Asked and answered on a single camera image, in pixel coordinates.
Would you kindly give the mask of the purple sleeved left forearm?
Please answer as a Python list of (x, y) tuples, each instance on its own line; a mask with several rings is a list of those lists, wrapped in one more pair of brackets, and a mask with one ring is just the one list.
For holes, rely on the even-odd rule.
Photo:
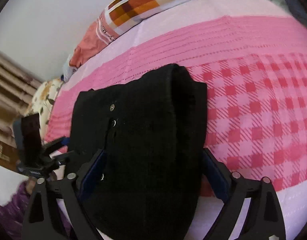
[(29, 178), (20, 184), (11, 200), (0, 206), (0, 236), (8, 235), (11, 239), (21, 239), (23, 219), (36, 178)]

